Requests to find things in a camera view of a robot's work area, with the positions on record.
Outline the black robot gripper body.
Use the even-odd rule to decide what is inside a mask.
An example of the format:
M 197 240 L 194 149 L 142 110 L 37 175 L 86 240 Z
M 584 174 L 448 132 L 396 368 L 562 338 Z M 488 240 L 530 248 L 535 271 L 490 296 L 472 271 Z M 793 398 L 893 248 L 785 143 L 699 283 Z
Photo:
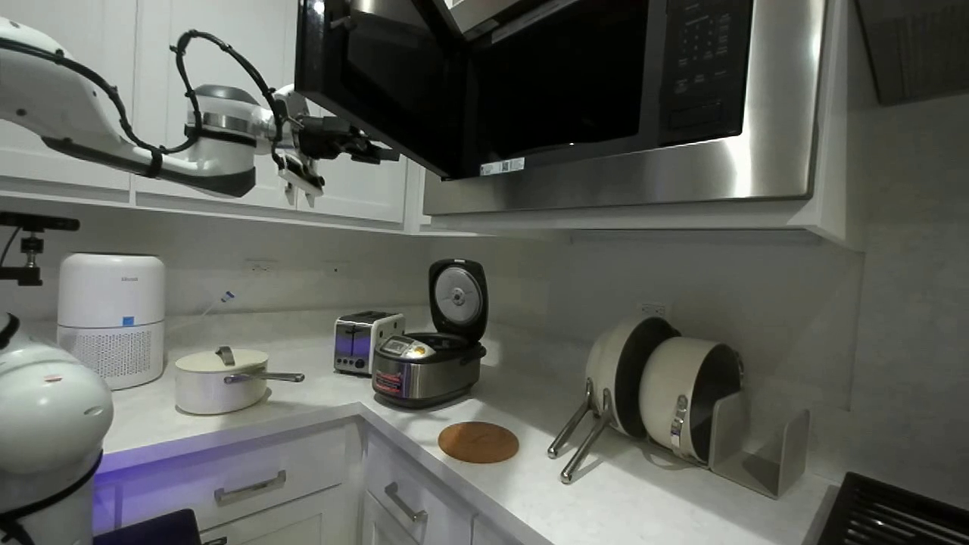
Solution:
M 350 162 L 375 162 L 371 143 L 340 119 L 297 119 L 290 132 L 301 158 L 337 162 L 349 156 Z

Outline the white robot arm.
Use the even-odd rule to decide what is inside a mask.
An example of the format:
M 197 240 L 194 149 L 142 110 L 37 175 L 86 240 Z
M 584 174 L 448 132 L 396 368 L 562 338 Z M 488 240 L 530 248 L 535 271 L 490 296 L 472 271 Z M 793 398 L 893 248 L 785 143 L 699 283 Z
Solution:
M 255 91 L 190 85 L 178 147 L 132 133 L 122 95 L 47 34 L 0 23 L 0 119 L 43 147 L 100 167 L 243 196 L 267 156 L 283 182 L 320 187 L 315 167 L 340 156 L 377 165 L 390 153 L 306 97 L 267 82 Z M 0 545 L 90 545 L 93 475 L 112 428 L 112 394 L 78 357 L 37 344 L 16 316 L 0 326 Z

